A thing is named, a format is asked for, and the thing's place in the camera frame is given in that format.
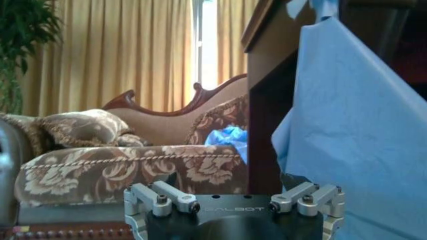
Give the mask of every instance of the dark wood panel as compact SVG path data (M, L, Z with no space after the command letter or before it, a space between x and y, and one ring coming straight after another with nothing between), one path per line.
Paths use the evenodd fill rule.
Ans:
M280 169L271 136L292 107L296 52L249 90L248 192L281 191Z
M315 12L307 3L295 19L289 18L287 1L273 2L264 28L252 39L248 50L248 87L265 78L269 72L296 51L300 42L301 26L315 22Z

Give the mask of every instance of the rope trim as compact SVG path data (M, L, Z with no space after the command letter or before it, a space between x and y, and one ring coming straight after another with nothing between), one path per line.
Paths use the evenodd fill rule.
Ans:
M143 157L125 157L119 156L111 159L99 159L99 160L80 160L71 163L59 163L59 164L43 164L28 166L24 165L20 167L21 170L31 169L49 169L49 168L64 168L73 166L85 166L96 164L111 164L119 162L135 162L135 161L147 161L147 160L165 160L165 159L191 159L191 158L240 158L239 154L195 154L195 155L161 155L161 156L143 156Z

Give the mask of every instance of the green leaves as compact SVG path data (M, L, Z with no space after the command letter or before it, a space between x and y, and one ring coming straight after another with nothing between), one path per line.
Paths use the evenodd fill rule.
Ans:
M61 40L61 20L51 3L52 0L0 0L0 111L20 113L23 108L15 68L25 74L27 57L36 55L35 46Z

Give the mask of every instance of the wooden furniture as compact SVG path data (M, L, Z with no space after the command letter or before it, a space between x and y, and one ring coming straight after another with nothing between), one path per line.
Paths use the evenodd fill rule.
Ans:
M296 19L288 16L287 2L259 0L241 37L248 54L251 194L281 191L271 135L292 107L301 26L315 22L308 2ZM391 60L413 4L413 0L351 0L341 3L340 20L385 62Z
M128 90L124 93L121 93L119 96L116 96L104 106L103 109L108 110L108 109L117 109L117 108L127 108L127 109L133 109L141 113L149 114L149 115L155 115L155 116L165 116L165 117L171 117L171 116L180 116L184 115L187 113L189 113L191 111L193 111L197 107L200 107L227 86L235 84L239 80L245 79L247 78L247 74L240 74L233 76L232 78L229 78L221 85L219 85L216 88L213 88L212 90L205 90L201 87L201 84L199 82L196 82L193 84L193 90L195 90L195 94L192 97L192 100L189 101L189 103L180 109L176 111L171 111L171 112L163 112L163 111L152 111L144 107L141 107L135 101L133 101L133 97L135 97L135 91L133 90Z

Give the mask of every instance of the curtain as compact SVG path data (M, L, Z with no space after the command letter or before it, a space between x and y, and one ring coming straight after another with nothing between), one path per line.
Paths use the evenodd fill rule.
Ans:
M63 41L37 48L21 78L23 114L100 108L133 89L155 111L191 100L191 0L52 0Z
M217 0L217 84L247 72L240 43L259 0Z

